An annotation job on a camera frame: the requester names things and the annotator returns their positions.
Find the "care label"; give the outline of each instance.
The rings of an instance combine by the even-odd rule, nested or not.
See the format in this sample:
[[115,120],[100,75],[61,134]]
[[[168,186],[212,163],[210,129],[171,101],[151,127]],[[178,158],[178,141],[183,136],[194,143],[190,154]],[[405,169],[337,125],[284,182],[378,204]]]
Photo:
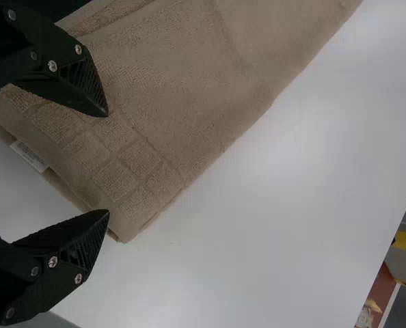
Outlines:
[[37,169],[39,173],[43,173],[48,169],[48,164],[46,164],[38,155],[36,155],[33,150],[27,147],[20,140],[16,140],[10,145],[11,149],[15,151],[19,156],[26,160],[32,167]]

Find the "beige towel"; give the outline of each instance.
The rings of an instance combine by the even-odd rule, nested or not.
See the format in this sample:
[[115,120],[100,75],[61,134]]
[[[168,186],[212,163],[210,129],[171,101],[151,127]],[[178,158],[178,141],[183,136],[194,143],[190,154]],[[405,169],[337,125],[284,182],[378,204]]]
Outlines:
[[131,240],[271,105],[361,0],[98,0],[61,22],[110,108],[90,118],[12,85],[0,125]]

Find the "white table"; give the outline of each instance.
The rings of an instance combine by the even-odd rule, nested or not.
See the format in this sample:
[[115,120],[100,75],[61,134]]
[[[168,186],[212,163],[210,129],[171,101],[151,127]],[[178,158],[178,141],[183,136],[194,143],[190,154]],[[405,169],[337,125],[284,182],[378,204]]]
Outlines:
[[[406,0],[365,0],[157,221],[107,238],[53,311],[82,328],[350,328],[405,209]],[[3,237],[76,214],[0,143]]]

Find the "towel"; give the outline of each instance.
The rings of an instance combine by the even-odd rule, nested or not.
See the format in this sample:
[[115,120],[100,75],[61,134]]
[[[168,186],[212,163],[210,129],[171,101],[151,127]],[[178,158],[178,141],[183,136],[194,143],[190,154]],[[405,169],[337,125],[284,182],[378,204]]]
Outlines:
[[13,85],[0,130],[83,210],[131,240],[273,103],[362,0],[94,0],[59,22],[109,104],[91,118]]

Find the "metal screw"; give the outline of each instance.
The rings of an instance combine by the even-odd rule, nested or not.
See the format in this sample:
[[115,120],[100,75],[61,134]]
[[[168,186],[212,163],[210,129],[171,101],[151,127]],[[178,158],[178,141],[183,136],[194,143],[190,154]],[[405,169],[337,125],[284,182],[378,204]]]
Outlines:
[[7,13],[9,14],[9,18],[10,18],[12,21],[15,21],[15,20],[16,20],[16,12],[14,12],[14,11],[11,10],[11,9],[9,9],[9,10],[7,11]]
[[75,52],[77,53],[77,55],[81,55],[81,46],[79,44],[75,45]]
[[81,283],[81,279],[83,278],[83,276],[81,275],[81,273],[77,274],[74,278],[75,284],[78,285]]
[[11,319],[14,316],[14,307],[11,307],[10,309],[7,310],[5,313],[5,318],[6,319]]
[[32,270],[31,270],[31,276],[35,277],[37,276],[39,273],[39,268],[37,266],[35,266]]
[[50,258],[50,260],[48,261],[48,266],[50,268],[54,268],[57,265],[58,259],[57,256],[53,256],[52,258]]
[[50,69],[51,72],[56,72],[57,71],[57,64],[55,63],[55,61],[50,60],[48,62],[48,68]]

